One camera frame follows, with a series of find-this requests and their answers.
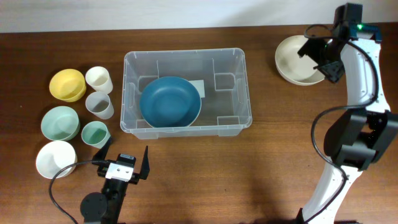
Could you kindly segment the beige bowl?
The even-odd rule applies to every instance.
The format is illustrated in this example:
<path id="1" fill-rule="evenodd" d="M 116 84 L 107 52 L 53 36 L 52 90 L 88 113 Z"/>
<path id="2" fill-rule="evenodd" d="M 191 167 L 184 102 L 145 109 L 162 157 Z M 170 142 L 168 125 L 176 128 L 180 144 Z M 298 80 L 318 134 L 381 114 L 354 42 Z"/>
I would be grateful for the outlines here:
<path id="1" fill-rule="evenodd" d="M 144 114 L 145 120 L 154 128 L 186 127 L 193 124 L 200 110 L 190 111 L 179 106 L 160 106 L 151 108 Z"/>
<path id="2" fill-rule="evenodd" d="M 288 37 L 275 51 L 277 71 L 285 80 L 295 85 L 309 86 L 325 79 L 321 72 L 314 69 L 316 63 L 310 57 L 298 55 L 298 51 L 307 40 L 303 35 Z"/>

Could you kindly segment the dark blue bowl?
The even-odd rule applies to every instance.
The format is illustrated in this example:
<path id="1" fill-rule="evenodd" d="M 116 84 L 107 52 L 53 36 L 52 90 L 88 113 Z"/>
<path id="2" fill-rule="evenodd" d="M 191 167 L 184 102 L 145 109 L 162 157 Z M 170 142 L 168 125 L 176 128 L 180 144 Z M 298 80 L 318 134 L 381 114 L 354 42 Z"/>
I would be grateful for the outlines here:
<path id="1" fill-rule="evenodd" d="M 202 103 L 197 89 L 188 80 L 162 77 L 144 88 L 139 102 L 142 117 L 145 119 L 144 114 L 156 106 L 179 106 L 201 111 Z"/>

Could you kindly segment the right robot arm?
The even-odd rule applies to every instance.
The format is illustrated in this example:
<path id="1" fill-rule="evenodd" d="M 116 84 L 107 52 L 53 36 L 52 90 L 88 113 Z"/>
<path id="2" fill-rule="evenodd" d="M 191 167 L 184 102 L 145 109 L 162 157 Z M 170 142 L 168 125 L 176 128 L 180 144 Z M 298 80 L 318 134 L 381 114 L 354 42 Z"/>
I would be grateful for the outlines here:
<path id="1" fill-rule="evenodd" d="M 397 136 L 397 115 L 391 112 L 382 89 L 381 31 L 364 24 L 362 13 L 360 4 L 337 7 L 330 35 L 305 34 L 307 41 L 298 50 L 330 82 L 346 77 L 348 102 L 326 132 L 323 149 L 315 148 L 325 168 L 295 223 L 334 223 L 354 181 L 383 156 Z"/>

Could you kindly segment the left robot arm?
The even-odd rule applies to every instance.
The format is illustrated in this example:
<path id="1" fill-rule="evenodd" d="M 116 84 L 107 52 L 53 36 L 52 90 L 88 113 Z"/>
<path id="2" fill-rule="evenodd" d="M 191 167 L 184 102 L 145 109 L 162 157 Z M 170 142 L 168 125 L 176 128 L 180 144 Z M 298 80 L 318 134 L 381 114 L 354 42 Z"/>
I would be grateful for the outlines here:
<path id="1" fill-rule="evenodd" d="M 145 149 L 140 172 L 134 172 L 136 158 L 119 154 L 115 161 L 106 160 L 112 139 L 93 156 L 92 164 L 98 166 L 97 175 L 104 178 L 100 192 L 88 194 L 80 204 L 84 223 L 117 223 L 127 187 L 146 180 L 150 172 L 148 149 Z"/>

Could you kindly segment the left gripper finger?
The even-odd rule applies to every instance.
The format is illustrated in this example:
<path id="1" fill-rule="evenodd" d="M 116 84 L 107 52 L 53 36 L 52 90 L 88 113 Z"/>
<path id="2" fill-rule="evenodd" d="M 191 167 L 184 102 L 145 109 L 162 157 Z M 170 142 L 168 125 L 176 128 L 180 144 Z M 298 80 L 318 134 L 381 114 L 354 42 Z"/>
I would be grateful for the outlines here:
<path id="1" fill-rule="evenodd" d="M 139 174 L 139 178 L 142 180 L 146 180 L 150 172 L 148 152 L 149 152 L 149 147 L 146 146 Z"/>
<path id="2" fill-rule="evenodd" d="M 98 161 L 103 161 L 105 159 L 112 141 L 112 137 L 110 137 L 106 141 L 106 144 L 93 156 L 93 164 L 97 164 Z"/>

